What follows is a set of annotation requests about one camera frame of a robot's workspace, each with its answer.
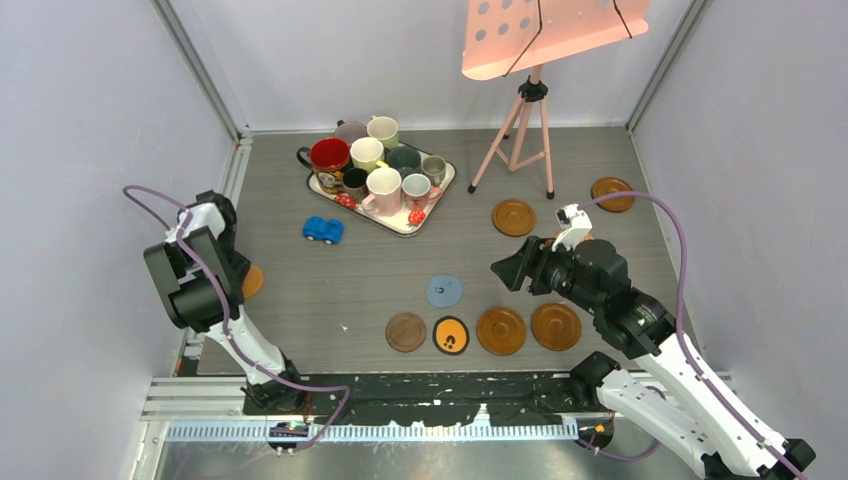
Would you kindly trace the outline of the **glossy brown grooved wooden coaster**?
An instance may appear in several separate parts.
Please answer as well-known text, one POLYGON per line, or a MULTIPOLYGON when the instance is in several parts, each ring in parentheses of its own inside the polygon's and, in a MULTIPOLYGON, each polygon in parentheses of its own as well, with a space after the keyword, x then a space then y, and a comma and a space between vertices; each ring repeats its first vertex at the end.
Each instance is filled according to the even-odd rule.
POLYGON ((536 341, 552 351, 565 351, 578 344, 582 324, 578 314, 561 303, 539 306, 531 317, 531 330, 536 341))

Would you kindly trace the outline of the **blue smiley foam coaster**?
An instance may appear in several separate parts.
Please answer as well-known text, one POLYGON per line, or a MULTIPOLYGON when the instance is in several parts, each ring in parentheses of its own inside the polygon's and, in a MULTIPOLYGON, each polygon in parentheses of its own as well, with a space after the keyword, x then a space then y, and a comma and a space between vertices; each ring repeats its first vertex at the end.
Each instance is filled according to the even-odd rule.
POLYGON ((449 308, 463 297, 464 288, 460 278, 454 275, 436 275, 430 279, 426 299, 435 308, 449 308))

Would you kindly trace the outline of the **dark brown wooden coaster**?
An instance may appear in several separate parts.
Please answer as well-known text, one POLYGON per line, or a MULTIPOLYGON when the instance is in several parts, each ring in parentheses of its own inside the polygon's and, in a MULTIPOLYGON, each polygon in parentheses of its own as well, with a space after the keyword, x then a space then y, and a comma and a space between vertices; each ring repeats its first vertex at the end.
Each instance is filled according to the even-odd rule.
POLYGON ((424 321, 418 315, 408 312, 394 315, 385 328, 388 345, 401 353, 410 353, 420 348, 426 333, 424 321))

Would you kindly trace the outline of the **plain orange round coaster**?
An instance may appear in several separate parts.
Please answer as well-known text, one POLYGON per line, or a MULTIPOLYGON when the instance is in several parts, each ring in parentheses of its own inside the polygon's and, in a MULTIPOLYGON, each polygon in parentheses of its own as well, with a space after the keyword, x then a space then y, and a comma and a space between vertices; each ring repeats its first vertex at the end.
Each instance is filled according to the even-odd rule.
POLYGON ((245 299, 250 299, 256 296, 264 285, 264 273, 262 269, 252 264, 242 282, 242 293, 245 299))

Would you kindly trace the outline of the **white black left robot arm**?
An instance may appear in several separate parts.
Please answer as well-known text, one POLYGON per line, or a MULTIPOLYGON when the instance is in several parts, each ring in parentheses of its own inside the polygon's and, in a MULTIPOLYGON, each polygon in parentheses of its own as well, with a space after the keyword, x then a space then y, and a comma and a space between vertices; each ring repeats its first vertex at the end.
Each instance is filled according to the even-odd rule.
POLYGON ((178 209, 165 239, 143 259, 171 322, 218 343, 245 374, 250 404, 298 412, 307 389, 294 363, 248 317, 244 284, 254 266, 235 248, 237 214, 231 200, 213 190, 178 209))

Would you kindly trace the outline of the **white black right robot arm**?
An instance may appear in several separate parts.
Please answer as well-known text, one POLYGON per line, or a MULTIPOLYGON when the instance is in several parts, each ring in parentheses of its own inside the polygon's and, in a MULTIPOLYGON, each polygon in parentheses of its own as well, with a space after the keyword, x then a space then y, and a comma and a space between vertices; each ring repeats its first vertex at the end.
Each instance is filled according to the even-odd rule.
POLYGON ((594 352, 569 374, 580 408, 624 414, 702 479, 798 479, 814 461, 806 441, 769 428, 693 353, 689 337, 677 335, 674 315, 633 287, 626 260, 610 242, 566 249, 530 236, 491 270, 510 291, 555 292, 591 314, 602 339, 673 397, 665 401, 614 359, 594 352))

